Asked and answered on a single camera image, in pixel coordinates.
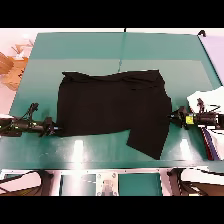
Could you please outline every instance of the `white cloth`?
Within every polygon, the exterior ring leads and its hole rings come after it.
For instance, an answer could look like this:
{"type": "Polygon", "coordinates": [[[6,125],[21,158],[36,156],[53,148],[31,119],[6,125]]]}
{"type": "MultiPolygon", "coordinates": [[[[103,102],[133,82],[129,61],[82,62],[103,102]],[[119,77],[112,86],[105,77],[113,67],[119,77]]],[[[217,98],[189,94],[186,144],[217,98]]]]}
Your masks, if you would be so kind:
{"type": "MultiPolygon", "coordinates": [[[[196,91],[194,94],[187,97],[187,100],[189,102],[189,105],[191,109],[195,112],[199,112],[199,106],[197,106],[198,101],[197,99],[201,98],[205,105],[205,111],[210,111],[212,109],[215,109],[215,107],[212,107],[210,105],[217,105],[220,106],[219,109],[216,110],[217,113],[224,114],[224,87],[221,86],[216,90],[207,91],[207,92],[200,92],[196,91]]],[[[218,156],[221,160],[224,159],[224,135],[216,134],[210,130],[207,130],[212,138],[212,143],[215,147],[215,150],[218,153],[218,156]]],[[[215,132],[219,132],[224,134],[224,130],[218,131],[215,130],[215,132]]]]}

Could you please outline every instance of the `black t-shirt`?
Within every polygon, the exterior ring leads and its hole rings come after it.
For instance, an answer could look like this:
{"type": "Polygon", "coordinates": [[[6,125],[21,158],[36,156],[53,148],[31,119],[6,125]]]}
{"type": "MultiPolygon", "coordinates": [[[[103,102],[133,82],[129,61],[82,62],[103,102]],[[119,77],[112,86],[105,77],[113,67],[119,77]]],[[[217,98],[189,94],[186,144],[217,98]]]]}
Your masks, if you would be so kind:
{"type": "Polygon", "coordinates": [[[57,125],[60,136],[93,135],[130,129],[127,145],[159,159],[167,134],[171,99],[159,70],[88,76],[63,72],[57,125]]]}

